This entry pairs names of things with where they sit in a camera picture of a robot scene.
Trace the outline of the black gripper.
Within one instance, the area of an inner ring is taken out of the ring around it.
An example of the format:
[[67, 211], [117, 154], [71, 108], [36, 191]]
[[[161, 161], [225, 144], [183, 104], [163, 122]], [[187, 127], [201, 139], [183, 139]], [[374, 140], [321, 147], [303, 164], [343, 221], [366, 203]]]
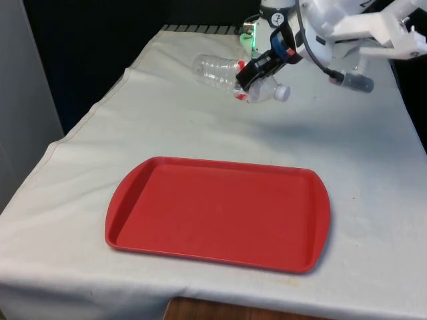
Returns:
[[296, 52], [294, 36], [288, 22], [283, 22], [270, 36], [271, 49], [249, 61], [236, 75], [244, 91], [258, 79], [277, 73], [285, 64], [295, 65], [302, 60]]

